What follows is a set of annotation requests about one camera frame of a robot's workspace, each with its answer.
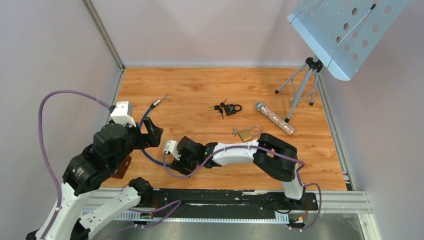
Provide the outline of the brass padlock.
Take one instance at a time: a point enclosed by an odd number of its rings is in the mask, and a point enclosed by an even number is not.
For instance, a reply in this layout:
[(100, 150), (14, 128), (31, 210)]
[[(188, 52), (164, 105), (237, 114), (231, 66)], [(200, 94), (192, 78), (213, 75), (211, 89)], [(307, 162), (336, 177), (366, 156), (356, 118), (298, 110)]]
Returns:
[(238, 132), (238, 136), (240, 137), (242, 142), (249, 142), (254, 137), (260, 135), (262, 133), (262, 128), (259, 125), (252, 126), (247, 129), (243, 129)]

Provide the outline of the small black padlock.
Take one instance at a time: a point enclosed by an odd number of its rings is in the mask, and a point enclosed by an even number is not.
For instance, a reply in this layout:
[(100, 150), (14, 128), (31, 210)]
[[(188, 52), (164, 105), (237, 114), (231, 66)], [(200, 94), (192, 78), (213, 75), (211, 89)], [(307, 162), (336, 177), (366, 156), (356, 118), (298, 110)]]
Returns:
[(240, 112), (243, 107), (240, 104), (225, 104), (223, 109), (226, 116), (231, 116)]

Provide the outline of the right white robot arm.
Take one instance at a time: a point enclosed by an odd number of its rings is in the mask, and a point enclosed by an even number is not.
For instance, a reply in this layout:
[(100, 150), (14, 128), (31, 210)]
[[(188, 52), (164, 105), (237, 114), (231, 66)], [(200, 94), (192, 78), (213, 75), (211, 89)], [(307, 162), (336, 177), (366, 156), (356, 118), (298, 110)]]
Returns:
[(200, 168), (211, 169), (231, 164), (254, 164), (271, 178), (281, 182), (286, 204), (298, 209), (306, 201), (299, 171), (305, 165), (298, 159), (298, 150), (291, 144), (269, 134), (244, 143), (210, 142), (206, 145), (183, 137), (168, 140), (163, 148), (173, 156), (172, 170), (181, 176), (192, 176)]

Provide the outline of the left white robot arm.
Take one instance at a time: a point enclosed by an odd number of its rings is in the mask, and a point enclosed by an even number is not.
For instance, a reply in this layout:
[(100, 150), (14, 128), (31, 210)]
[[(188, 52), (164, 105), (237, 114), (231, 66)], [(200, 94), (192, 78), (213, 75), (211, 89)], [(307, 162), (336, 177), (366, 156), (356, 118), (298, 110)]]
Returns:
[(95, 211), (81, 216), (88, 200), (112, 177), (134, 150), (156, 148), (164, 130), (149, 117), (143, 118), (147, 132), (136, 123), (110, 120), (93, 136), (93, 143), (73, 157), (62, 177), (58, 206), (44, 225), (27, 234), (28, 240), (91, 240), (113, 218), (131, 207), (149, 206), (153, 187), (142, 177), (132, 179), (123, 192)]

